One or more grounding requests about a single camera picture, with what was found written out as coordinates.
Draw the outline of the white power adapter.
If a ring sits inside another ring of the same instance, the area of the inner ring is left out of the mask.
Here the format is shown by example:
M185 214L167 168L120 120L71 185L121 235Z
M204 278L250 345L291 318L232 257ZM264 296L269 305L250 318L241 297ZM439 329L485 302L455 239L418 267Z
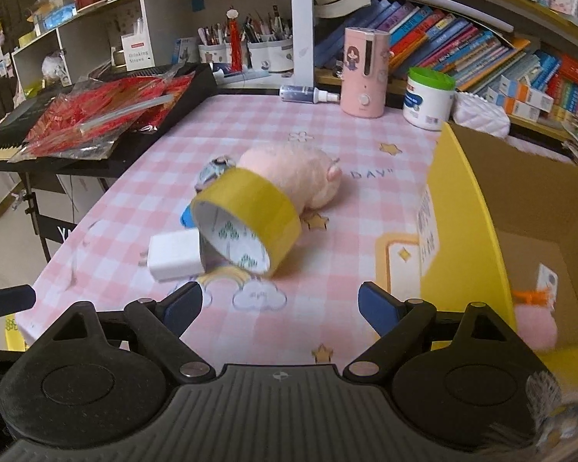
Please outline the white power adapter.
M139 264L145 266L158 283L203 274L199 231L186 228L152 236Z

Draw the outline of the blue plastic piece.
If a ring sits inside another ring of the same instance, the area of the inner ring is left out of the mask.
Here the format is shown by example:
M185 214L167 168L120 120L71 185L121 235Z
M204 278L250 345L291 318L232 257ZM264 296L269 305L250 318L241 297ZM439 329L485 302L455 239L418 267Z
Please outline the blue plastic piece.
M196 228L191 212L191 206L187 206L180 216L180 223L184 228Z

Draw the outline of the yellow tape roll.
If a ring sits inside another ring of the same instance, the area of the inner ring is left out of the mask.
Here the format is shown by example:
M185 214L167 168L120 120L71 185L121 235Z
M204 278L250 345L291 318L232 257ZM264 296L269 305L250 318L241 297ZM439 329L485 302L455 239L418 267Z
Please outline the yellow tape roll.
M191 201L202 238L227 262L270 276L301 235L290 199L260 175L230 168Z

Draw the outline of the orange toy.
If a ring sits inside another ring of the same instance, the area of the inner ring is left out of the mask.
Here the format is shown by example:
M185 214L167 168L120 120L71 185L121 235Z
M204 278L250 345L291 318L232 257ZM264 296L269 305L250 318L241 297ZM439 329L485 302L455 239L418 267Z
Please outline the orange toy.
M544 306L550 311L556 304L556 296L548 289L541 290L512 290L512 300L516 305Z

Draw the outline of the white staple box with cat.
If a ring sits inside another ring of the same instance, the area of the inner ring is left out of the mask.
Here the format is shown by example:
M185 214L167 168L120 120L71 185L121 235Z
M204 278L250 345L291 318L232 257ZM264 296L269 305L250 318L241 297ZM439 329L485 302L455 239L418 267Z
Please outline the white staple box with cat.
M544 294L545 305L550 311L553 311L556 307L558 287L558 274L544 264L540 264L538 268L537 291Z

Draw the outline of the pink plush pig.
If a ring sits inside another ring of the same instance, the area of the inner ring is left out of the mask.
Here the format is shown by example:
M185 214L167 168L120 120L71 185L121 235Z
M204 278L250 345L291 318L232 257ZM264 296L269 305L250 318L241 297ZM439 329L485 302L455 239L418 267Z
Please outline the pink plush pig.
M337 194L338 160L305 143L266 143L246 150L237 167L260 175L282 191L298 215L326 206Z

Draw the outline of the yellow cardboard box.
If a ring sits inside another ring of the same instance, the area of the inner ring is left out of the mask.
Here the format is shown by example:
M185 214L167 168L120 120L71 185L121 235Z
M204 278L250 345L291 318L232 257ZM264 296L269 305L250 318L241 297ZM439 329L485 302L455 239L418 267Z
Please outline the yellow cardboard box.
M483 301L559 380L578 387L578 167L447 125L418 206L421 296L442 311ZM516 305L544 264L556 307Z

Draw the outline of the black Yamaha keyboard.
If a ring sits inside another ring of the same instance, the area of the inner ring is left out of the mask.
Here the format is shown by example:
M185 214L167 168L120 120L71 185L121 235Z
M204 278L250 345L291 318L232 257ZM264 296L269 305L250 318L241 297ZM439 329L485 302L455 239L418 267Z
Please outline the black Yamaha keyboard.
M185 63L45 90L1 122L0 172L117 177L216 93L210 67Z

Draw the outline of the grey toy car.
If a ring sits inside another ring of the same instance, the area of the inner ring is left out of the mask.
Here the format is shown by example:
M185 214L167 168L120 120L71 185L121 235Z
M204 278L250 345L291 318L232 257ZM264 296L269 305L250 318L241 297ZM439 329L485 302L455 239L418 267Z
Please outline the grey toy car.
M197 193L207 188L213 181L219 178L226 170L236 166L236 162L230 156L217 156L204 165L197 176L195 191Z

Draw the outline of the red decoration packet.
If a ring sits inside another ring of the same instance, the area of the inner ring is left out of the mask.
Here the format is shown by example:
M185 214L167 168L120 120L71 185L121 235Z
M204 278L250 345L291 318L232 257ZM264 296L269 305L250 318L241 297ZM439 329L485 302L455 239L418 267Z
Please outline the red decoration packet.
M159 131L194 76L172 68L160 76L80 81L49 104L9 161L104 160L125 132Z

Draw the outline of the white quilted pouch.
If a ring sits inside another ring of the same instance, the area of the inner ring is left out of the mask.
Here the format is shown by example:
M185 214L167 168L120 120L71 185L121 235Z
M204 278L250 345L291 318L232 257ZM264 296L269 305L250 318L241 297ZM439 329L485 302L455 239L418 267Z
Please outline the white quilted pouch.
M452 107L452 120L460 126L484 132L499 139L509 134L509 116L494 103L477 95L456 92Z

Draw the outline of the white jar green lid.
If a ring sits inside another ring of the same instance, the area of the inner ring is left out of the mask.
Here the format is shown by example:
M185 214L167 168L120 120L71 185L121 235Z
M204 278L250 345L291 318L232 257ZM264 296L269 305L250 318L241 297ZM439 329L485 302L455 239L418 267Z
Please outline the white jar green lid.
M403 101L407 122L425 131L441 131L449 120L455 98L455 80L423 67L408 70Z

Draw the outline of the spray bottle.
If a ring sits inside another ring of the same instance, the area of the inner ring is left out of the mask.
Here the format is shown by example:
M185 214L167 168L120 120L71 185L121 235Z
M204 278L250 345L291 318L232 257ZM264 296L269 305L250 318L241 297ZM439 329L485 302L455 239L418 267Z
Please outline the spray bottle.
M300 87L299 85L282 85L280 97L283 102L294 103L339 103L340 95L315 87Z

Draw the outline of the pink humidifier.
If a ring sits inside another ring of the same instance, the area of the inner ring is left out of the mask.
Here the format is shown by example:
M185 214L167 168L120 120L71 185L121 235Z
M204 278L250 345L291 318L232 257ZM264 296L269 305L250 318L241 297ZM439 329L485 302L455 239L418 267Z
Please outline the pink humidifier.
M340 107L346 114L366 119L383 115L389 56L388 31L345 29Z

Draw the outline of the drinking straws box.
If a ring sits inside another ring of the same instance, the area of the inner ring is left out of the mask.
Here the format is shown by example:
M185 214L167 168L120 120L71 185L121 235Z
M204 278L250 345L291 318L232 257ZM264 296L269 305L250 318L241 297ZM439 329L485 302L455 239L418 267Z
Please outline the drinking straws box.
M121 36L127 71L147 69L154 66L149 38L144 33Z

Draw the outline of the white pen holder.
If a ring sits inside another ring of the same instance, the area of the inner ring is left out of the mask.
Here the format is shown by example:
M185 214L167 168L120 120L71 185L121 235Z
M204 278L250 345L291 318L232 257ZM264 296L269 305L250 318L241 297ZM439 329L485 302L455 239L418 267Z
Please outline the white pen holder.
M285 73L293 70L293 42L282 41L248 43L251 66L255 70Z

